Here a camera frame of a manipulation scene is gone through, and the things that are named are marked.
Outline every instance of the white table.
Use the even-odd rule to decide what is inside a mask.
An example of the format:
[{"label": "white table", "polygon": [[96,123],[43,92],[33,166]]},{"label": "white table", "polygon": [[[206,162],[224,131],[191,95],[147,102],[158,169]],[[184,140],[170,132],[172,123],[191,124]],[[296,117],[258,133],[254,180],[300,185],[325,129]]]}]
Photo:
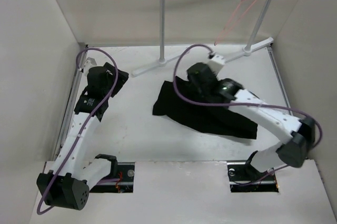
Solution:
[{"label": "white table", "polygon": [[[166,53],[181,53],[185,48],[167,46]],[[237,48],[217,46],[216,50],[225,54]],[[151,63],[158,53],[158,47],[104,50],[127,72]],[[98,65],[107,61],[99,52],[89,52],[88,56],[95,58]],[[192,50],[182,61],[179,76],[186,76],[186,69],[200,61],[207,61],[207,51]],[[222,160],[246,159],[276,139],[261,127],[257,140],[238,139],[198,133],[168,118],[152,116],[163,81],[172,80],[173,67],[174,62],[128,80],[120,93],[109,100],[109,109],[86,155],[91,159],[103,153],[116,155],[122,162],[137,161],[134,192],[90,194],[82,211],[54,208],[43,216],[36,214],[35,204],[31,224],[336,223],[312,160],[301,169],[287,168],[277,173],[280,193],[231,193],[226,162]],[[266,48],[230,62],[220,77],[233,78],[266,102],[285,106]],[[83,77],[80,92],[85,86]]]}]

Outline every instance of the vertical pole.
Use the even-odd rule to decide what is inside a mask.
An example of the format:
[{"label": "vertical pole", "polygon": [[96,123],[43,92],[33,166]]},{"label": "vertical pole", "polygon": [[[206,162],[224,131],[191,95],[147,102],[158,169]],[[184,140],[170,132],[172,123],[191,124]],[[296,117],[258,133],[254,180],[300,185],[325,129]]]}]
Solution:
[{"label": "vertical pole", "polygon": [[160,0],[160,26],[159,26],[159,39],[160,39],[160,57],[158,62],[165,64],[165,0]]},{"label": "vertical pole", "polygon": [[248,53],[248,55],[251,53],[252,44],[253,44],[253,42],[254,42],[254,40],[256,38],[256,35],[257,35],[257,33],[258,33],[258,31],[259,31],[259,29],[261,27],[261,24],[263,22],[263,18],[265,16],[265,13],[267,13],[267,10],[268,10],[268,7],[269,7],[271,1],[272,0],[265,0],[264,6],[263,6],[263,8],[261,10],[259,19],[257,19],[257,21],[256,21],[256,24],[255,24],[255,27],[254,27],[253,32],[251,34],[251,37],[249,38],[246,47],[244,47],[244,49],[243,49],[245,52]]}]

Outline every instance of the white wall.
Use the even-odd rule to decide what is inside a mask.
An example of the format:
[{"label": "white wall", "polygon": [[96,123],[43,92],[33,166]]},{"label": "white wall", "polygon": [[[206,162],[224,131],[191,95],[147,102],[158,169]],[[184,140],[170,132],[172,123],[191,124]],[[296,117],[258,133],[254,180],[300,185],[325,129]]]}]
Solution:
[{"label": "white wall", "polygon": [[[158,43],[159,0],[57,1],[79,42],[110,45]],[[239,1],[167,0],[166,41],[214,42]],[[247,41],[264,1],[258,0],[225,43]],[[296,2],[273,0],[257,40],[275,37]]]},{"label": "white wall", "polygon": [[0,0],[0,222],[28,223],[79,50],[56,0]]},{"label": "white wall", "polygon": [[274,44],[291,105],[322,123],[324,138],[313,156],[337,212],[337,1],[299,0]]}]

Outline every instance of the robotic arm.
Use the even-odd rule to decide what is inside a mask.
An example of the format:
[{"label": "robotic arm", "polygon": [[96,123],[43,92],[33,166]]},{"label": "robotic arm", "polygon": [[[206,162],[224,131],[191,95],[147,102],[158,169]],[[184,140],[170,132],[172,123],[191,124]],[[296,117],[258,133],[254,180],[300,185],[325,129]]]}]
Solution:
[{"label": "robotic arm", "polygon": [[[233,104],[208,109],[219,120],[223,109],[229,109],[264,127],[280,141],[266,150],[255,151],[246,161],[246,172],[252,179],[256,179],[268,169],[283,164],[300,168],[314,144],[314,120],[311,117],[299,119],[278,110],[261,107],[267,104],[241,84],[229,78],[217,79],[216,76],[224,64],[225,59],[222,56],[213,54],[207,64],[197,63],[187,70],[195,98],[205,103]],[[255,103],[259,106],[235,106],[235,103]]]},{"label": "robotic arm", "polygon": [[[81,126],[88,115],[104,99],[114,83],[115,69],[112,65],[105,63],[104,66],[96,66],[93,59],[88,58],[83,73],[87,76],[88,85],[83,90],[75,106],[75,115],[66,141],[55,160],[51,170],[47,174],[41,173],[37,179],[37,186],[41,195],[46,190],[55,172],[64,162]],[[128,79],[128,73],[118,70],[118,80],[111,97],[114,97],[123,87]],[[116,175],[117,159],[115,156],[99,154],[86,168],[83,168],[84,154],[88,141],[95,128],[101,122],[104,112],[108,108],[108,101],[96,111],[84,128],[71,156],[59,172],[55,182],[45,198],[46,205],[58,206],[81,210],[84,208],[89,191],[104,177]]]}]

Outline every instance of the black garment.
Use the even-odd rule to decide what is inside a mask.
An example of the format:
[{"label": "black garment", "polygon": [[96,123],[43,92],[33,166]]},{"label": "black garment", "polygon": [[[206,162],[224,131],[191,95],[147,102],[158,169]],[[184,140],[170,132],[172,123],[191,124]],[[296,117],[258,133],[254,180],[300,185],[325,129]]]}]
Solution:
[{"label": "black garment", "polygon": [[[182,95],[191,100],[187,81],[176,78],[177,86]],[[208,108],[195,106],[181,100],[173,89],[173,83],[165,81],[153,106],[153,115],[167,115],[172,120],[193,128],[201,133],[211,133],[224,136],[256,139],[257,124],[237,113],[224,109],[225,119],[219,121]]]}]

